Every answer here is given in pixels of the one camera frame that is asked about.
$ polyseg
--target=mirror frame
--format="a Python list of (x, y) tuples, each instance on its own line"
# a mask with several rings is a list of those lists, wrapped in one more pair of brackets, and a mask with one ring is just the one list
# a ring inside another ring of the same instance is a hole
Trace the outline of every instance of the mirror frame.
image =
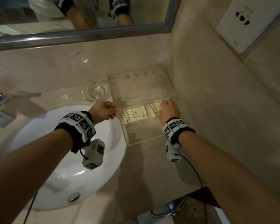
[(96, 30), (71, 30), (53, 33), (3, 36), (0, 37), (0, 51), (74, 42), (97, 41), (121, 37), (170, 33), (179, 2), (180, 0), (170, 0), (166, 19), (163, 23), (124, 27), (107, 27)]

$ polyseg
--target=power socket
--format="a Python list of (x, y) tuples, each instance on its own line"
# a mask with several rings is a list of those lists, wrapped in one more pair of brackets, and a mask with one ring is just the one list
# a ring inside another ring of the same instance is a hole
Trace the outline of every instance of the power socket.
[(233, 0), (217, 32), (241, 53), (279, 14), (280, 0)]

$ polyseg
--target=clear acrylic tray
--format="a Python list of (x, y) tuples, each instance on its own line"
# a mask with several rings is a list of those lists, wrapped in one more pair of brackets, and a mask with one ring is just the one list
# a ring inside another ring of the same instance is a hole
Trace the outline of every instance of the clear acrylic tray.
[(128, 145), (163, 136), (158, 117), (160, 102), (177, 98), (161, 65), (107, 75), (113, 102), (121, 109), (119, 118)]

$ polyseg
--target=white sink basin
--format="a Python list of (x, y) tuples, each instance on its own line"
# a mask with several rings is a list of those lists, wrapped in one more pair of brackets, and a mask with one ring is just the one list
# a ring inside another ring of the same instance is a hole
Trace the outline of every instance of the white sink basin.
[[(58, 120), (67, 113), (89, 110), (90, 107), (86, 105), (66, 106), (38, 116), (21, 129), (12, 132), (4, 140), (0, 146), (0, 155), (53, 131)], [(105, 143), (103, 164), (94, 170), (88, 170), (82, 166), (83, 158), (80, 153), (69, 152), (38, 191), (33, 209), (54, 210), (78, 203), (99, 190), (112, 177), (119, 167), (126, 149), (119, 119), (103, 121), (95, 128), (96, 135), (93, 139), (98, 138)], [(74, 193), (79, 193), (80, 197), (74, 202), (69, 202), (69, 196)]]

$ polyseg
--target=sink drain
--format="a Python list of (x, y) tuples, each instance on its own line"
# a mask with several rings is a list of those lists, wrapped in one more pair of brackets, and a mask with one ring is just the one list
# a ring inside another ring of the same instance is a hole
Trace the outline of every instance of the sink drain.
[(69, 197), (68, 197), (68, 202), (74, 202), (74, 201), (76, 201), (77, 199), (79, 199), (79, 197), (80, 197), (80, 194), (79, 193), (73, 193), (72, 195), (70, 195)]

